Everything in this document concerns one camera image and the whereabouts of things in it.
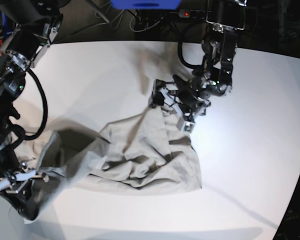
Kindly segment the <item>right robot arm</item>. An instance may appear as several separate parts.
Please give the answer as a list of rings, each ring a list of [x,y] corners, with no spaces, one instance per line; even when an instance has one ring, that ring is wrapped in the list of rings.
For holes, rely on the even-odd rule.
[[[15,28],[0,48],[0,197],[25,219],[34,220],[39,210],[32,186],[42,174],[27,170],[15,149],[24,141],[37,139],[48,120],[48,102],[33,68],[51,46],[63,21],[58,0],[0,0],[0,11]],[[26,75],[34,80],[42,100],[42,120],[38,130],[28,135],[24,128],[11,122],[20,119],[13,103],[26,86]]]

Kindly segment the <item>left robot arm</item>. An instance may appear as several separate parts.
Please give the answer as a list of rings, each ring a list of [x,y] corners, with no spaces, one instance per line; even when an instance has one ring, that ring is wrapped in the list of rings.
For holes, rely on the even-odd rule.
[[[185,81],[174,74],[172,81],[154,81],[148,106],[174,109],[179,130],[192,132],[196,118],[205,116],[211,106],[210,97],[222,97],[232,90],[233,60],[238,47],[238,31],[245,28],[246,7],[245,0],[207,3],[201,64],[190,64],[183,56],[184,37],[189,27],[182,31],[177,43],[178,59],[192,70],[192,78]]]

